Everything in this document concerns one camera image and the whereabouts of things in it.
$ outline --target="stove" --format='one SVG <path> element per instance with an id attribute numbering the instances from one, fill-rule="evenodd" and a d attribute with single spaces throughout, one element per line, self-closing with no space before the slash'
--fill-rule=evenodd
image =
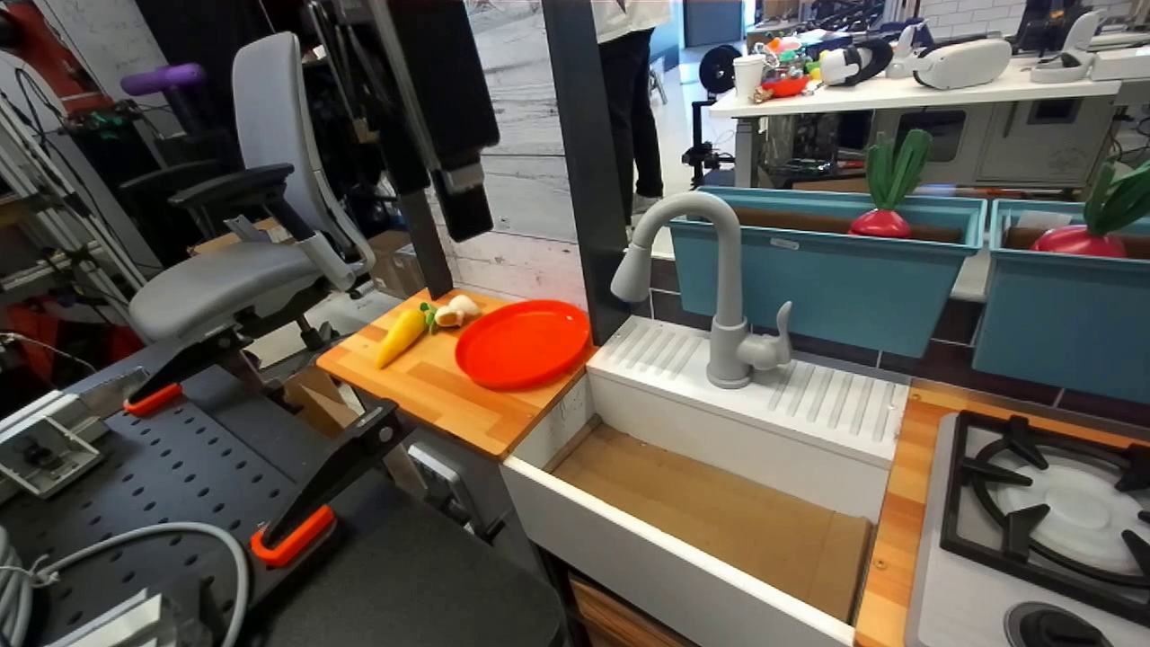
<path id="1" fill-rule="evenodd" d="M 1150 647 L 1150 448 L 944 421 L 911 630 L 920 647 Z"/>

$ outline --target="wooden countertop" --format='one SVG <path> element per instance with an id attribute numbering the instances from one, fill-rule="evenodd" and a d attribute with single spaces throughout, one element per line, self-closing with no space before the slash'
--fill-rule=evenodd
<path id="1" fill-rule="evenodd" d="M 920 566 L 920 530 L 929 513 L 929 490 L 932 490 L 932 459 L 940 423 L 956 409 L 978 409 L 990 417 L 1026 415 L 1033 423 L 1094 440 L 1102 446 L 1130 446 L 1132 440 L 1114 433 L 1095 433 L 1087 423 L 1041 417 L 1022 406 L 995 401 L 992 394 L 944 388 L 944 386 L 916 386 L 905 401 L 899 454 L 889 477 L 886 512 L 878 520 L 878 538 L 865 568 L 864 609 L 857 619 L 864 647 L 901 647 L 911 637 L 911 600 L 914 578 Z"/>
<path id="2" fill-rule="evenodd" d="M 490 295 L 475 295 L 475 290 L 465 290 L 465 295 L 471 295 L 483 312 L 493 312 L 505 307 L 500 298 L 490 298 Z M 568 393 L 568 386 L 581 371 L 532 393 L 490 393 L 458 367 L 458 339 L 462 339 L 458 332 L 429 335 L 410 352 L 404 352 L 391 367 L 378 371 L 371 355 L 385 339 L 390 325 L 404 309 L 421 302 L 429 302 L 429 290 L 406 298 L 404 307 L 390 309 L 383 320 L 337 341 L 331 352 L 321 355 L 321 371 L 375 400 L 396 400 L 406 415 L 414 415 L 429 427 L 458 436 L 469 446 L 505 459 L 532 433 L 532 423 Z"/>

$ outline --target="cable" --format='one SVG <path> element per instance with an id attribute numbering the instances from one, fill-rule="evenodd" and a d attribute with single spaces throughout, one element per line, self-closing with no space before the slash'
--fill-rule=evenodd
<path id="1" fill-rule="evenodd" d="M 222 647 L 234 647 L 240 641 L 240 630 L 244 630 L 244 615 L 247 615 L 247 595 L 251 595 L 251 575 L 247 575 L 247 557 L 240 551 L 240 542 L 234 537 L 226 537 L 222 530 L 217 524 L 200 524 L 200 520 L 166 520 L 166 524 L 143 524 L 143 530 L 130 530 L 130 533 L 118 533 L 118 537 L 108 537 L 102 542 L 90 542 L 63 561 L 49 561 L 45 568 L 20 568 L 20 557 L 11 551 L 11 538 L 9 533 L 0 530 L 0 637 L 9 645 L 26 645 L 26 633 L 29 633 L 29 615 L 34 615 L 34 582 L 58 582 L 58 575 L 81 561 L 90 561 L 96 554 L 108 554 L 108 551 L 118 551 L 127 542 L 139 542 L 139 538 L 155 538 L 155 537 L 217 537 L 226 554 L 234 557 L 238 566 L 238 595 L 234 595 L 234 609 L 230 609 L 230 623 L 226 623 L 226 633 L 222 633 Z"/>
<path id="2" fill-rule="evenodd" d="M 69 358 L 69 364 L 84 367 L 87 375 L 96 375 L 96 367 L 94 367 L 90 358 L 72 355 L 72 352 L 64 352 L 64 347 L 58 347 L 58 344 L 49 344 L 49 341 L 41 341 L 41 339 L 29 339 L 29 335 L 20 335 L 20 332 L 4 332 L 4 335 L 9 335 L 9 339 L 4 339 L 4 344 L 11 344 L 11 341 L 26 341 L 26 344 L 46 347 L 46 352 L 54 352 L 54 355 L 63 355 L 63 358 Z"/>

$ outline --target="faucet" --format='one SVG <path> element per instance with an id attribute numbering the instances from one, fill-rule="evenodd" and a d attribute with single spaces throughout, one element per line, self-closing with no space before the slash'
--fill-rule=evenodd
<path id="1" fill-rule="evenodd" d="M 624 248 L 623 265 L 615 270 L 613 295 L 623 302 L 646 302 L 651 295 L 651 241 L 675 214 L 713 219 L 718 229 L 718 285 L 714 285 L 714 318 L 713 318 L 713 358 L 708 379 L 718 388 L 750 386 L 756 371 L 777 371 L 790 364 L 790 302 L 781 307 L 777 326 L 781 339 L 747 335 L 744 312 L 744 232 L 741 214 L 714 194 L 681 194 L 651 204 Z"/>

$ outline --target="white sink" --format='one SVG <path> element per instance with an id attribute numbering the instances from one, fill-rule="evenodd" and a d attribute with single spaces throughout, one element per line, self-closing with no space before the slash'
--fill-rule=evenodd
<path id="1" fill-rule="evenodd" d="M 768 494 L 878 520 L 905 386 L 793 364 L 777 382 L 714 388 L 705 364 L 705 332 L 633 318 L 505 459 L 525 533 L 695 645 L 851 645 L 848 619 L 559 477 L 573 446 L 608 423 Z"/>

